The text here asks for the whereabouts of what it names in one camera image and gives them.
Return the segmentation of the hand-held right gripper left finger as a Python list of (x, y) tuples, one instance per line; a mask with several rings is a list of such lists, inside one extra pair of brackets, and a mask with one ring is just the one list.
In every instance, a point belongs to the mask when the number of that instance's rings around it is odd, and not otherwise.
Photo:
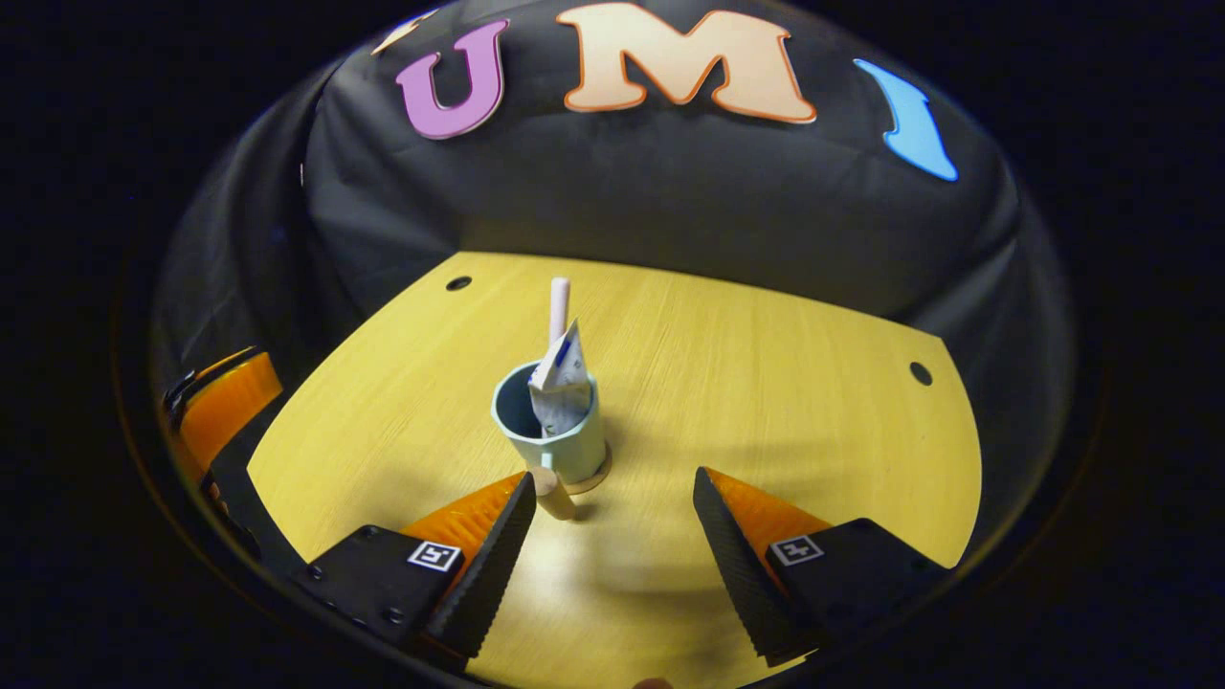
[(399, 531), (355, 528), (292, 581), (360, 631), (464, 671), (499, 614), (535, 511), (535, 481), (511, 474)]

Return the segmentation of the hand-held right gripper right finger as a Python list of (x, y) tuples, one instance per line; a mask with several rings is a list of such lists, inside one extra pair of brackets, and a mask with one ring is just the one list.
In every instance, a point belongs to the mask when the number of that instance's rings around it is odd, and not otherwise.
[(876, 521), (829, 523), (710, 467), (696, 471), (693, 509), (748, 642), (771, 667), (880, 631), (947, 576)]

